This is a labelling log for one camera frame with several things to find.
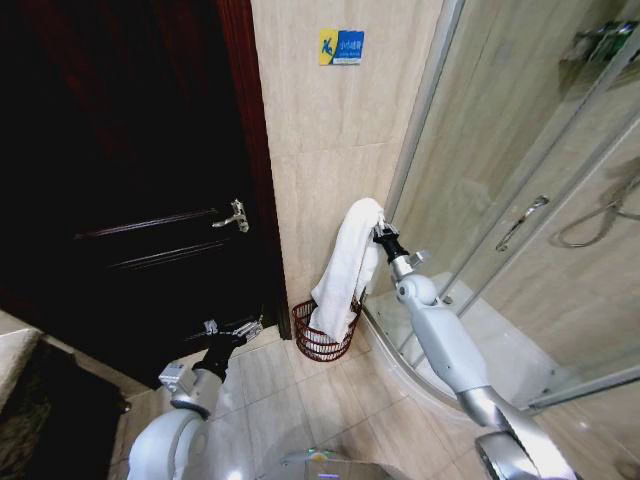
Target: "shower door handle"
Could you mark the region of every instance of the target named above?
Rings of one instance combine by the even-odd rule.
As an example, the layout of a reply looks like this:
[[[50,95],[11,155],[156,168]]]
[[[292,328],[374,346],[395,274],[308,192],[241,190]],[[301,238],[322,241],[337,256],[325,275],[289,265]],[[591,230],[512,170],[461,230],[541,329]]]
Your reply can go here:
[[[516,234],[516,232],[520,229],[520,227],[527,221],[533,212],[535,212],[538,208],[544,207],[547,203],[549,203],[549,199],[544,195],[539,195],[536,199],[529,205],[529,208],[524,212],[524,214],[513,224],[513,226],[509,229],[507,233],[504,234],[502,240],[498,242],[496,245],[496,250],[498,252],[505,252],[509,248],[509,241]]]

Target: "door handle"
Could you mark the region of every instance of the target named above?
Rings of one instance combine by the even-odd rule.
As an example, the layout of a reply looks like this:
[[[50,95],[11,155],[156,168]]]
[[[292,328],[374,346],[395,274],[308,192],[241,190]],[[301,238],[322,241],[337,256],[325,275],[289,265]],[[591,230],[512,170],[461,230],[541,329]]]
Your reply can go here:
[[[224,220],[220,220],[219,222],[213,222],[211,226],[213,228],[221,228],[229,225],[230,223],[238,222],[238,229],[242,233],[247,233],[249,231],[249,221],[247,220],[247,215],[244,213],[244,205],[236,198],[231,202],[231,207],[233,208],[232,216],[225,218]]]
[[[527,218],[529,218],[538,208],[544,207],[547,203],[549,203],[549,199],[547,197],[545,197],[544,195],[537,196],[531,203],[531,205],[529,205],[529,208],[527,208],[524,214],[518,220],[516,220],[516,223],[514,223],[509,231],[504,234],[502,240],[500,240],[496,245],[496,250],[498,252],[506,251],[509,248],[509,241],[524,224],[524,222],[527,221]]]

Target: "sign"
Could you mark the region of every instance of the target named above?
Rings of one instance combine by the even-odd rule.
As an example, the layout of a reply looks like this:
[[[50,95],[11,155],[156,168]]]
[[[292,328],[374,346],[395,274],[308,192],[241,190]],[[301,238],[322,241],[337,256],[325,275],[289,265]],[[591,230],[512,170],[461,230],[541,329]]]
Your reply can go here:
[[[362,58],[364,32],[320,30],[320,65],[358,65]]]

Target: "floor tile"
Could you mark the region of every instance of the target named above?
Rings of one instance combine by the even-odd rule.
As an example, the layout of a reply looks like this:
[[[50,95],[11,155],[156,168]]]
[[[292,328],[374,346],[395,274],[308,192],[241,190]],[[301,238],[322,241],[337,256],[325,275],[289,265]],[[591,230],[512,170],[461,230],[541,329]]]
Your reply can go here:
[[[454,464],[464,480],[488,478],[488,473],[475,448],[458,458]]]
[[[214,418],[220,418],[239,408],[244,407],[244,387],[242,384],[242,372],[240,370],[240,360],[238,357],[229,360],[227,368],[227,378],[218,391],[218,403]]]
[[[296,385],[250,404],[246,409],[257,477],[274,468],[288,453],[313,446]]]
[[[462,476],[462,473],[460,473],[460,470],[458,470],[458,467],[456,467],[455,464],[452,463],[447,468],[445,468],[440,473],[434,475],[431,478],[432,480],[471,480],[472,478],[473,479],[477,478],[478,480],[481,480],[483,477],[465,478]]]
[[[322,373],[337,365],[337,362],[316,362],[305,357],[296,345],[295,340],[285,341],[284,347],[287,351],[287,355],[289,356],[289,360],[291,361],[293,378],[296,382],[300,382],[305,378]]]
[[[268,397],[295,383],[284,342],[239,355],[244,398],[247,404]]]
[[[129,458],[129,451],[138,435],[156,417],[173,407],[169,404],[169,394],[164,388],[150,390],[129,399],[131,410],[118,421],[116,438],[111,455],[111,464]]]
[[[382,465],[387,463],[368,420],[327,440],[320,445],[320,448],[331,450],[352,460]]]
[[[298,387],[316,444],[365,419],[340,365],[303,380]]]
[[[399,384],[377,364],[373,352],[344,362],[342,368],[367,416],[406,396]]]
[[[482,428],[461,412],[449,412],[444,405],[433,409],[419,405],[429,425],[451,458],[456,459],[475,448],[475,439],[491,429]]]
[[[574,403],[588,423],[604,430],[640,458],[640,382],[587,395]]]
[[[244,408],[209,424],[205,471],[209,480],[255,478],[249,424]]]
[[[571,467],[586,480],[622,479],[618,467],[638,463],[606,431],[594,430],[574,402],[550,407],[535,419]]]
[[[389,463],[409,478],[429,478],[451,463],[449,454],[411,398],[376,413],[369,422]]]

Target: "red wicker basket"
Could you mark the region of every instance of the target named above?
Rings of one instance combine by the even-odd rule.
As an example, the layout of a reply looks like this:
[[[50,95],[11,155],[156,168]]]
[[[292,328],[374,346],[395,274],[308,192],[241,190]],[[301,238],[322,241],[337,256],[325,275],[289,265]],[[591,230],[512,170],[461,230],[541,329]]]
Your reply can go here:
[[[311,313],[316,308],[316,302],[308,300],[293,307],[293,319],[295,321],[296,344],[300,351],[316,362],[331,362],[344,355],[351,345],[356,324],[362,312],[362,303],[354,299],[351,301],[351,311],[356,318],[349,324],[347,335],[340,343],[335,342],[327,334],[309,326]]]

